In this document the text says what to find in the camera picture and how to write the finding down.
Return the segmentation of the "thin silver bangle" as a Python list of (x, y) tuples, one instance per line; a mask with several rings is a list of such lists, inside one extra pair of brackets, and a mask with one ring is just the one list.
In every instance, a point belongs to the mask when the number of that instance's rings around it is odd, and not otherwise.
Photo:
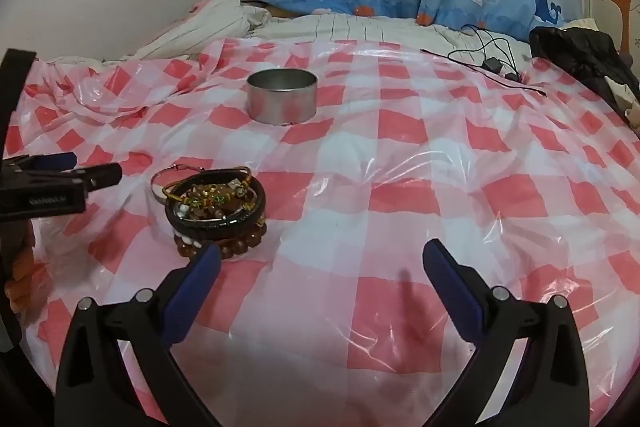
[(181, 181), (205, 171), (204, 167), (189, 164), (172, 164), (169, 167), (158, 170), (151, 176), (150, 192), (154, 199), (164, 205), (168, 199), (167, 194)]

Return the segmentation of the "folded white pink blanket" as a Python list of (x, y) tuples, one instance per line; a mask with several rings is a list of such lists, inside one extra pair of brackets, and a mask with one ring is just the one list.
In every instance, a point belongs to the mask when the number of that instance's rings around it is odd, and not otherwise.
[(243, 38), (272, 19), (265, 8), (241, 0), (202, 0), (181, 20), (137, 49), (131, 60), (163, 60), (199, 54), (216, 39)]

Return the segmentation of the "round silver metal tin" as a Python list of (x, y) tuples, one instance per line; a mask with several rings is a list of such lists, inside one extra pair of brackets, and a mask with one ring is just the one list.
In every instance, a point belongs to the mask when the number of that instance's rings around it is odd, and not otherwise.
[(246, 80), (248, 116), (270, 126), (303, 124), (317, 114), (318, 78), (308, 70), (272, 68)]

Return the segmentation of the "red white checkered plastic sheet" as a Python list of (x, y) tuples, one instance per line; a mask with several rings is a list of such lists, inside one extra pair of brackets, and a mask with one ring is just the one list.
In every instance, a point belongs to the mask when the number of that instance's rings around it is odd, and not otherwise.
[[(254, 72), (318, 78), (317, 114), (247, 114)], [(250, 168), (268, 231), (227, 261), (174, 355), (227, 426), (417, 426), (472, 352), (422, 269), (429, 239), (516, 297), (564, 295), (599, 419), (639, 363), (639, 141), (551, 64), (522, 84), (385, 43), (224, 39), (187, 60), (37, 63), (6, 150), (116, 161), (79, 216), (40, 220), (25, 340), (53, 383), (77, 301), (181, 265), (150, 179)]]

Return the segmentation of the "black jacket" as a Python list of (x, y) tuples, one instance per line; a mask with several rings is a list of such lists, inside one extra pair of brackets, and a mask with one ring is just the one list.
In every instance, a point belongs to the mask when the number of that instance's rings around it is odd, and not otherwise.
[(529, 45), (533, 57), (563, 69), (639, 134), (639, 80), (608, 34), (582, 27), (539, 26), (530, 31)]

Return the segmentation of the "white striped bed sheet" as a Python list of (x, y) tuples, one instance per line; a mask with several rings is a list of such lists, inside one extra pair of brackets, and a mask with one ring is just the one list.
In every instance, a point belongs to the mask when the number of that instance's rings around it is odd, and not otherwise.
[[(358, 17), (346, 14), (306, 15), (286, 18), (273, 17), (270, 22), (253, 29), (246, 37), (260, 40), (288, 42), (358, 40), (385, 42), (427, 50), (439, 55), (451, 54), (458, 60), (479, 63), (491, 53), (501, 60), (512, 57), (518, 68), (532, 58), (529, 44), (509, 36), (466, 28), (458, 31), (440, 25), (419, 26), (411, 20), (388, 17)], [(52, 58), (53, 62), (81, 64), (128, 60), (125, 52), (81, 52), (63, 54)]]

